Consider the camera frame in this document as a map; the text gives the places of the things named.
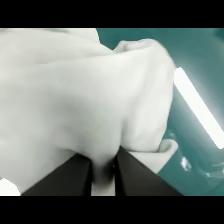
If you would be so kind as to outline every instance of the towel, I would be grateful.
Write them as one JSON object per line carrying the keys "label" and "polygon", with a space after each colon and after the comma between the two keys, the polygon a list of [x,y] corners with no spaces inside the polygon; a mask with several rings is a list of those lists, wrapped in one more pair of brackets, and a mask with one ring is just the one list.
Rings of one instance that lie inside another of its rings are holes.
{"label": "towel", "polygon": [[152,39],[111,50],[93,28],[1,28],[0,176],[24,192],[80,153],[108,189],[120,145],[158,173],[177,149],[160,150],[174,70]]}

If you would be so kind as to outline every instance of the teal surface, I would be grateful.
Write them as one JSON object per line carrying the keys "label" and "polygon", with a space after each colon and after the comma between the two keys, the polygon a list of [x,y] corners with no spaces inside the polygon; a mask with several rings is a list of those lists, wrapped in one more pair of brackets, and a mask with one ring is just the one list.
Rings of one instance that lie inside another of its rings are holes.
{"label": "teal surface", "polygon": [[[98,28],[101,43],[152,38],[182,67],[224,130],[224,32],[196,28]],[[224,195],[224,149],[218,149],[177,89],[164,138],[179,148],[159,175],[184,195]],[[184,167],[183,160],[188,161]]]}

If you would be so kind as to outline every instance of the white light strip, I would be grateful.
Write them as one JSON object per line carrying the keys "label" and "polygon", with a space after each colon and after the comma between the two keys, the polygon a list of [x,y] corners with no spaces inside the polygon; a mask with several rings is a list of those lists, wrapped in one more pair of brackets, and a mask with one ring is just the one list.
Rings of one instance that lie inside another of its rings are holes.
{"label": "white light strip", "polygon": [[174,84],[219,149],[224,148],[224,132],[182,68],[177,68]]}

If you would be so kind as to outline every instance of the black bar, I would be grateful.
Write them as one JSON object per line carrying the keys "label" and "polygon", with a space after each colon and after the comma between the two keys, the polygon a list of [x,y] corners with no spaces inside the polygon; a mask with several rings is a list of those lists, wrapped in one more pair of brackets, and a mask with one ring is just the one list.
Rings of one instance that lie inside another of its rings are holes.
{"label": "black bar", "polygon": [[76,154],[22,196],[90,196],[91,162]]}
{"label": "black bar", "polygon": [[116,196],[182,196],[123,148],[114,166]]}

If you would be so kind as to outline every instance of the teal background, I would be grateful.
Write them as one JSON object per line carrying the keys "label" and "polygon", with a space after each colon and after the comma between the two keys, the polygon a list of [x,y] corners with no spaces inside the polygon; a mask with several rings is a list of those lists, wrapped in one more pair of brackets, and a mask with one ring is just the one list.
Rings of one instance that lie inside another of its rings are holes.
{"label": "teal background", "polygon": [[[158,40],[182,67],[224,130],[224,31],[221,28],[97,28],[102,44]],[[184,195],[224,195],[224,149],[218,149],[176,88],[164,138],[179,148],[159,175]],[[183,160],[189,165],[184,168]]]}

